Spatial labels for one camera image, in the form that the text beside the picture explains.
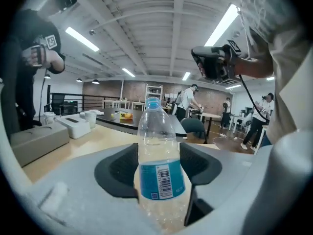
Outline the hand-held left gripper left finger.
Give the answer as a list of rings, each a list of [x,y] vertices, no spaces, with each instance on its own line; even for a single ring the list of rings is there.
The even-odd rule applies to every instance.
[[[117,198],[137,198],[134,174],[138,167],[138,144],[133,143],[101,160],[94,169],[98,185]]]

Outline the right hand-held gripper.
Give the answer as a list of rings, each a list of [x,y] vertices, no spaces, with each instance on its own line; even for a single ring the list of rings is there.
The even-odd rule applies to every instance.
[[[242,51],[233,40],[223,46],[198,46],[191,49],[191,55],[204,79],[213,83],[233,85],[242,82],[234,72],[235,59]]]

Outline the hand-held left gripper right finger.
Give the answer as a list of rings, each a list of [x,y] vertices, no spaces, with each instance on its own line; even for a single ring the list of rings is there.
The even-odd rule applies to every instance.
[[[196,186],[211,183],[221,173],[222,164],[218,159],[187,143],[179,144],[179,153],[180,164],[191,182],[188,209],[184,220],[184,226],[187,227],[213,211],[207,202],[198,197]]]

